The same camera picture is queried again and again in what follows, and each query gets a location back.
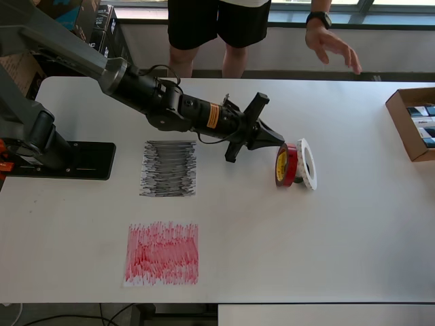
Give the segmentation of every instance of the wall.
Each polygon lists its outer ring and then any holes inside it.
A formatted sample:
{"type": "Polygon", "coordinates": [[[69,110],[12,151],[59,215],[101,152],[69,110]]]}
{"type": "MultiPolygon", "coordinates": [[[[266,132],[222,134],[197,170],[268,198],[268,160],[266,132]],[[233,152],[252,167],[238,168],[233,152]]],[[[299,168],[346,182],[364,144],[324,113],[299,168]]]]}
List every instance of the wall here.
{"type": "MultiPolygon", "coordinates": [[[[140,68],[168,62],[166,25],[122,26],[135,64],[140,68]]],[[[365,71],[435,72],[435,31],[337,30],[358,53],[365,71]]],[[[344,59],[330,55],[323,66],[304,41],[304,29],[272,27],[266,39],[249,50],[247,70],[348,71],[344,59]]],[[[194,69],[220,69],[224,43],[205,44],[194,61],[194,69]]]]}

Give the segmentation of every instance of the tape roll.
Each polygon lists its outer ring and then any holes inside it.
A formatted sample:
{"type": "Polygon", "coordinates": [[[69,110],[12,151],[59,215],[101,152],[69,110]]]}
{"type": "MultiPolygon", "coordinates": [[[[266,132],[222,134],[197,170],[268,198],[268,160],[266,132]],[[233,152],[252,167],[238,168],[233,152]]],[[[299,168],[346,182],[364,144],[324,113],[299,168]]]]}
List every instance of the tape roll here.
{"type": "Polygon", "coordinates": [[[298,149],[293,144],[283,144],[275,162],[275,183],[278,187],[292,185],[298,168],[298,149]]]}
{"type": "Polygon", "coordinates": [[[307,188],[316,190],[317,173],[308,142],[305,138],[299,139],[296,147],[298,149],[298,175],[302,177],[307,188]]]}

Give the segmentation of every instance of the hand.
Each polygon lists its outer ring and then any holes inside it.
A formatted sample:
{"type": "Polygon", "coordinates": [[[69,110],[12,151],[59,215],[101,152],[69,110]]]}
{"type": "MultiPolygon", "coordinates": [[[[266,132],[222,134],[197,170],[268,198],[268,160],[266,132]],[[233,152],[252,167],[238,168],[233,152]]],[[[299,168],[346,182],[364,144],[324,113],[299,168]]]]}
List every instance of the hand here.
{"type": "Polygon", "coordinates": [[[329,63],[326,51],[331,51],[335,54],[341,54],[345,58],[345,64],[352,68],[354,73],[357,75],[361,73],[360,60],[358,60],[355,50],[333,32],[327,30],[320,19],[313,18],[308,22],[305,43],[325,65],[329,63]]]}

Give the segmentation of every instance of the robotic arm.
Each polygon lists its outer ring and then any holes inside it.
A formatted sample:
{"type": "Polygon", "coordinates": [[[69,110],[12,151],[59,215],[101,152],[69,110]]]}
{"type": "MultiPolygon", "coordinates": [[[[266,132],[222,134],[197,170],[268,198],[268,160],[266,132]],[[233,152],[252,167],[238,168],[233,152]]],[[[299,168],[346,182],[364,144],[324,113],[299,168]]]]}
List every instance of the robotic arm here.
{"type": "MultiPolygon", "coordinates": [[[[48,56],[97,80],[105,94],[145,114],[159,130],[192,131],[229,141],[225,154],[229,162],[235,162],[243,145],[253,150],[284,143],[280,134],[258,118],[269,102],[266,95],[257,93],[244,112],[228,96],[222,105],[188,96],[179,83],[150,77],[123,58],[105,58],[37,9],[31,0],[0,0],[0,56],[25,50],[48,56]]],[[[26,157],[48,168],[65,168],[73,160],[73,153],[56,132],[54,117],[39,103],[17,99],[17,90],[6,77],[0,67],[0,139],[13,144],[8,148],[18,155],[24,150],[26,157]]]]}

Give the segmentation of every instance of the black shorts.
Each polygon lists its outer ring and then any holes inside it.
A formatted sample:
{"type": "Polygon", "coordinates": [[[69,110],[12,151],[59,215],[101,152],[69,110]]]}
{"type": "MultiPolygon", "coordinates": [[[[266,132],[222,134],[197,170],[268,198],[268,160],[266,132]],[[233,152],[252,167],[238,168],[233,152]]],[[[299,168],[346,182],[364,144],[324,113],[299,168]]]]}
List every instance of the black shorts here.
{"type": "Polygon", "coordinates": [[[243,7],[219,0],[168,0],[169,43],[190,50],[218,35],[234,48],[244,48],[266,37],[271,1],[243,7]]]}

